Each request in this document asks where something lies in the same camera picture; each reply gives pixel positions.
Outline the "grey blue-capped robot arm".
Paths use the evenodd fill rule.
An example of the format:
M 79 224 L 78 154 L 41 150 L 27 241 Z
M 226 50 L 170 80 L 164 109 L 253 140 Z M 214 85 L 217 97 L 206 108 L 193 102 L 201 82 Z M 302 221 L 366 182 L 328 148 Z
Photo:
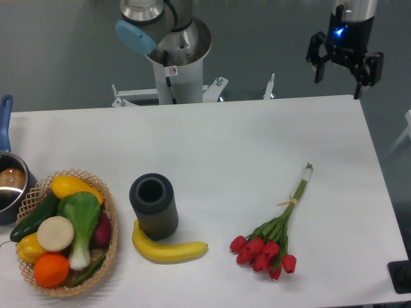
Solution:
M 335 1 L 328 32 L 310 39 L 306 61 L 315 68 L 315 83 L 322 81 L 330 61 L 350 71 L 356 80 L 353 98 L 381 80 L 385 55 L 368 51 L 377 1 Z

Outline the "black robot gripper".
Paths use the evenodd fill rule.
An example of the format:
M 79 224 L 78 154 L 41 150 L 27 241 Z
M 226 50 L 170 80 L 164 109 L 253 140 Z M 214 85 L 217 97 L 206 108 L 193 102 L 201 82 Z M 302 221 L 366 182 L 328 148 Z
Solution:
M 328 34 L 319 31 L 310 38 L 306 61 L 315 68 L 315 83 L 322 81 L 325 63 L 349 67 L 356 80 L 354 99 L 363 87 L 372 87 L 381 80 L 384 54 L 366 54 L 375 16 L 374 3 L 335 3 L 329 19 Z M 320 47 L 327 53 L 320 56 Z

